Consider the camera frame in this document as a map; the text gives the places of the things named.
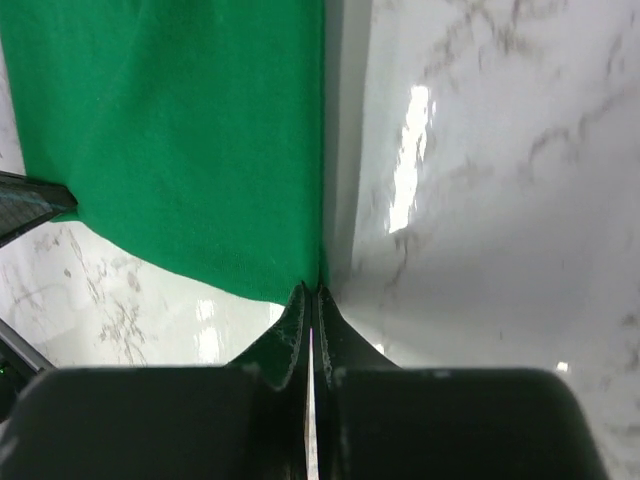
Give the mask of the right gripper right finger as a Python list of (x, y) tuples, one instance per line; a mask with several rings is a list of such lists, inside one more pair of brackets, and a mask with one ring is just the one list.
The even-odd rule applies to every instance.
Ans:
[(323, 479), (604, 479), (576, 398), (528, 368), (406, 369), (342, 316), (326, 288), (312, 317)]

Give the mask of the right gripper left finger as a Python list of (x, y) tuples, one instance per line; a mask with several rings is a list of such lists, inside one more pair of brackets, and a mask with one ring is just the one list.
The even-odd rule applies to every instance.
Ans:
[(310, 294), (223, 366), (38, 375), (1, 435), (5, 479), (303, 479)]

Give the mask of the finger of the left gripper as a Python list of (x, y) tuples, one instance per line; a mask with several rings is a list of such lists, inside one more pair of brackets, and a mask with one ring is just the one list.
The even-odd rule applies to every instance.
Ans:
[(2, 171), (1, 246), (62, 214), (73, 212), (77, 205), (75, 197), (63, 185)]

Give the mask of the green t-shirt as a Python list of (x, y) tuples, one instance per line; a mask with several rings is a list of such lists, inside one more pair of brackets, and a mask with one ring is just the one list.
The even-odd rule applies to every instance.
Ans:
[(245, 298), (320, 272), (320, 1), (5, 1), (29, 175), (121, 249)]

